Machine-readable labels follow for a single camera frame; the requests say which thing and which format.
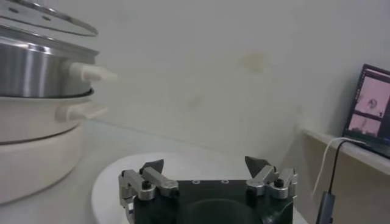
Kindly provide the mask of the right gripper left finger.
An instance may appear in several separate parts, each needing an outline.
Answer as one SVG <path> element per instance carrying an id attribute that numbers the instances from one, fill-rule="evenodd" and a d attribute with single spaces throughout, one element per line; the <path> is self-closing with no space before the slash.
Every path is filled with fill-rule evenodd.
<path id="1" fill-rule="evenodd" d="M 119 203 L 132 215 L 133 199 L 151 201 L 157 194 L 171 199 L 180 196 L 179 182 L 171 180 L 162 174 L 164 160 L 145 163 L 138 172 L 133 169 L 123 170 L 118 176 Z"/>

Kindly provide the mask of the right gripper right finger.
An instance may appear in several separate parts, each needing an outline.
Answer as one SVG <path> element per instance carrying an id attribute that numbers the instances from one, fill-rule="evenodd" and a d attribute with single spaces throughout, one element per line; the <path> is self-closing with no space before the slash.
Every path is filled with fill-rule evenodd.
<path id="1" fill-rule="evenodd" d="M 268 195 L 277 200 L 296 197 L 298 174 L 295 169 L 277 170 L 265 159 L 251 156 L 245 156 L 245 163 L 252 177 L 246 181 L 246 186 L 256 197 Z"/>

